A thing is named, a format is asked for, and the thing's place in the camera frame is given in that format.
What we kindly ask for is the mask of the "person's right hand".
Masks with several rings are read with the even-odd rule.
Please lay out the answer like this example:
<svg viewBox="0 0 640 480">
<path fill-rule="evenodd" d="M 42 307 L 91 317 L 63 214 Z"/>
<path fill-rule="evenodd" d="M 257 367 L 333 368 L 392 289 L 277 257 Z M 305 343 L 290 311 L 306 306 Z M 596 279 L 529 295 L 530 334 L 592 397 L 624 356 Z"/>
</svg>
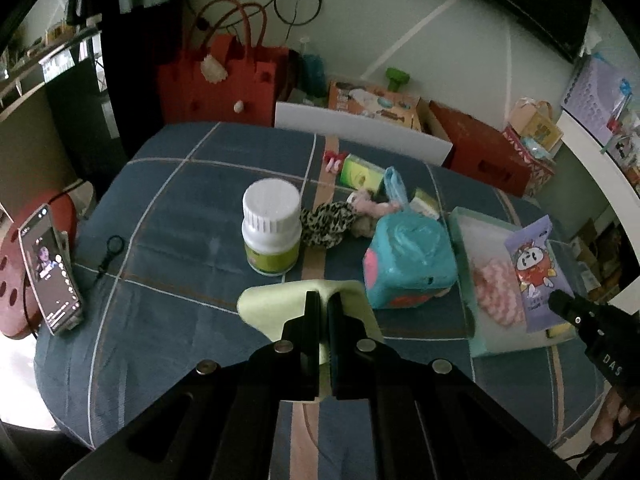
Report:
<svg viewBox="0 0 640 480">
<path fill-rule="evenodd" d="M 604 445 L 612 439 L 615 424 L 621 427 L 639 418 L 639 412 L 628 408 L 615 387 L 608 390 L 600 412 L 591 429 L 591 439 L 598 445 Z"/>
</svg>

